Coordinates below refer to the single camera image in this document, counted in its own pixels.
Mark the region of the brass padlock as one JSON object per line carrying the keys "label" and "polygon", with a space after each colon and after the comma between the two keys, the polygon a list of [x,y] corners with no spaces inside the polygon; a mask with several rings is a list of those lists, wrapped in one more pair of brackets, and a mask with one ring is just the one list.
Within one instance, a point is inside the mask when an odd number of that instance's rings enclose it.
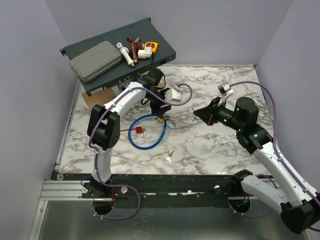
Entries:
{"label": "brass padlock", "polygon": [[166,128],[173,130],[176,128],[176,122],[173,120],[173,118],[170,115],[164,115],[163,117],[157,116],[156,119],[164,124],[166,122]]}

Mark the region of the blue cable lock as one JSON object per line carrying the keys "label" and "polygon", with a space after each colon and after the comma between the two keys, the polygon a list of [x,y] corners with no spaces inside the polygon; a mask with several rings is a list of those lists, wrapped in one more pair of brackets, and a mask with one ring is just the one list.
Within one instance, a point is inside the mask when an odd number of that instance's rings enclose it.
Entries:
{"label": "blue cable lock", "polygon": [[139,150],[150,150],[150,149],[153,149],[155,148],[158,144],[160,144],[160,142],[163,140],[163,138],[165,137],[165,133],[166,133],[166,130],[167,130],[167,120],[164,118],[163,119],[163,130],[162,130],[162,133],[159,137],[159,139],[152,145],[150,146],[139,146],[137,144],[134,143],[133,139],[132,139],[132,135],[131,135],[131,131],[133,130],[133,127],[141,120],[144,120],[146,118],[151,118],[151,117],[155,117],[155,115],[153,114],[147,114],[147,115],[143,115],[139,118],[137,118],[136,120],[133,121],[133,123],[130,125],[129,129],[128,129],[128,139],[129,139],[129,142],[131,143],[131,145],[133,147],[135,147],[136,149],[139,149]]}

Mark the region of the red cable seal lock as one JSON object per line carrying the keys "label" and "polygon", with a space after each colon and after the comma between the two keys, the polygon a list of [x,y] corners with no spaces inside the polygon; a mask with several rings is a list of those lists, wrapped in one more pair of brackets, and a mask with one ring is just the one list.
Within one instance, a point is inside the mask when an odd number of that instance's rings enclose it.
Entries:
{"label": "red cable seal lock", "polygon": [[141,134],[142,133],[142,126],[137,126],[137,127],[133,127],[132,129],[122,129],[120,130],[120,132],[131,132],[131,131],[135,131],[137,134]]}

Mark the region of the white pvc elbow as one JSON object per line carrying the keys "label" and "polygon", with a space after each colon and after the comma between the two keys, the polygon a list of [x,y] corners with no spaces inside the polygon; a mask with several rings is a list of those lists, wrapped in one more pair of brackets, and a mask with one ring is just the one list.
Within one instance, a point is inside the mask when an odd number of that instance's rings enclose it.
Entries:
{"label": "white pvc elbow", "polygon": [[153,49],[150,46],[145,46],[144,49],[139,49],[137,51],[137,56],[139,59],[148,59],[153,55]]}

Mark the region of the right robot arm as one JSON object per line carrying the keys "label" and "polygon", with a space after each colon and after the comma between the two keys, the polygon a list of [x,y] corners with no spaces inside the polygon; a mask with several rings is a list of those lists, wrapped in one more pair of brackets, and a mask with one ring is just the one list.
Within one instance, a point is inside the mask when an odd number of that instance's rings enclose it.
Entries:
{"label": "right robot arm", "polygon": [[230,191],[253,195],[277,212],[286,227],[301,234],[320,220],[320,192],[293,168],[276,141],[258,121],[259,108],[253,99],[240,97],[234,110],[214,98],[208,106],[193,113],[208,126],[221,123],[236,131],[239,144],[254,156],[273,176],[280,189],[262,182],[248,170],[234,174]]}

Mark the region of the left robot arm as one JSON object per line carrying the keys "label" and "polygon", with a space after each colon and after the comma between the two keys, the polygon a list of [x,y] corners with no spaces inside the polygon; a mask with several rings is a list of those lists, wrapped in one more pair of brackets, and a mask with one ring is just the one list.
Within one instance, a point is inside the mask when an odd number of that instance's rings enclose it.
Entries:
{"label": "left robot arm", "polygon": [[95,150],[92,177],[95,181],[93,191],[101,198],[107,197],[111,185],[107,182],[112,176],[111,156],[121,133],[121,119],[133,105],[147,99],[151,115],[163,118],[171,106],[164,103],[165,92],[158,87],[164,79],[163,72],[152,68],[149,72],[132,81],[114,100],[105,105],[96,104],[90,114],[87,128],[88,146]]}

